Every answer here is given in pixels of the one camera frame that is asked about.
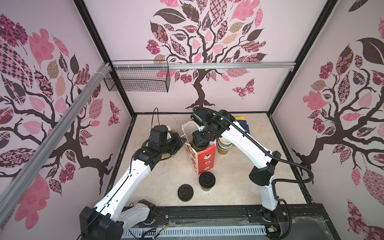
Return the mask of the green paper coffee cup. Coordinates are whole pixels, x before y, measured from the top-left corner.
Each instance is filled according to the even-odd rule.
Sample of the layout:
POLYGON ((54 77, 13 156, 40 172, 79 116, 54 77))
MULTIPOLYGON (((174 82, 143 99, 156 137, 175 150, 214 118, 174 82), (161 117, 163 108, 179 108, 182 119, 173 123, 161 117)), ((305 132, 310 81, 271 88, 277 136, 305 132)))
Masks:
POLYGON ((208 192, 208 191, 210 191, 212 188, 201 187, 201 189, 202 189, 203 191, 205 191, 205 192, 208 192))
POLYGON ((206 150, 208 147, 202 147, 201 148, 201 147, 193 145, 192 148, 198 153, 198 152, 206 150))

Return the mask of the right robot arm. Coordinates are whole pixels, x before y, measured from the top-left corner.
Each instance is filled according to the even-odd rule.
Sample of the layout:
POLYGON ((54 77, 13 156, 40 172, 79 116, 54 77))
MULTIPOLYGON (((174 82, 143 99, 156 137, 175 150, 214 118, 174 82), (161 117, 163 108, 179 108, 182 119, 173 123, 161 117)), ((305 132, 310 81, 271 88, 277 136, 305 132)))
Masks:
POLYGON ((194 107, 191 119, 200 127, 192 133, 195 146, 202 148, 218 138, 225 138, 253 162, 255 167, 251 172, 251 181, 259 188, 262 207, 274 211, 278 200, 274 195, 272 180, 277 161, 273 159, 271 152, 250 136, 236 118, 225 110, 217 112, 194 107))

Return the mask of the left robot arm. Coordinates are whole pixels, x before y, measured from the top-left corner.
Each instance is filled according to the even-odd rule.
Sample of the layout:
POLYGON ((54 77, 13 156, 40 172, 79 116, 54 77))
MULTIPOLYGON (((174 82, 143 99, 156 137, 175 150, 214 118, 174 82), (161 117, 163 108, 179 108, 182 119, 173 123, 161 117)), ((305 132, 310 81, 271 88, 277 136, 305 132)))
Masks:
POLYGON ((125 210, 126 203, 156 164, 174 156, 187 142, 168 126, 151 129, 149 138, 133 154, 129 168, 115 186, 93 207, 80 213, 80 240, 119 240, 123 233, 145 221, 151 204, 138 203, 125 210))

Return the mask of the red white paper gift bag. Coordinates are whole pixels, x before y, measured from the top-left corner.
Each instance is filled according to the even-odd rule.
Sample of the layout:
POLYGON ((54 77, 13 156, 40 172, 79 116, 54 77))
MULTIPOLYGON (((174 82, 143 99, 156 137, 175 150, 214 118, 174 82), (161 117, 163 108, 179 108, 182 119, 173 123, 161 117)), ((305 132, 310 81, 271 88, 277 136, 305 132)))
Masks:
POLYGON ((202 151, 197 152, 193 144, 192 133, 201 130, 195 122, 189 121, 182 125, 182 132, 184 133, 187 142, 185 143, 188 158, 194 167, 195 172, 200 175, 214 168, 216 157, 216 142, 210 142, 208 147, 202 151))

